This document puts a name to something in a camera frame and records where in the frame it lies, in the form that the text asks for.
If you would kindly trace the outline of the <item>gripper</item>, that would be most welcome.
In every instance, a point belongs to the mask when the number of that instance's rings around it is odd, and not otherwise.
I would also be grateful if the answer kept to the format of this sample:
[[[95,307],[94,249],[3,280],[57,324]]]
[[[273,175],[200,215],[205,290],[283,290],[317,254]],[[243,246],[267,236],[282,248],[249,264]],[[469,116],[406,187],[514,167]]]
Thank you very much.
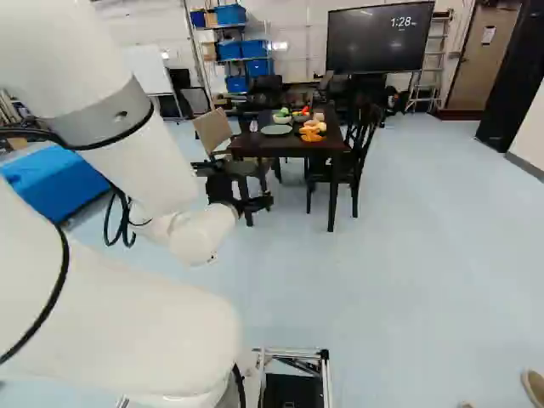
[[[262,195],[256,197],[234,200],[234,208],[239,217],[247,214],[251,215],[263,209],[269,209],[273,204],[274,197],[271,195],[270,192],[265,192]]]

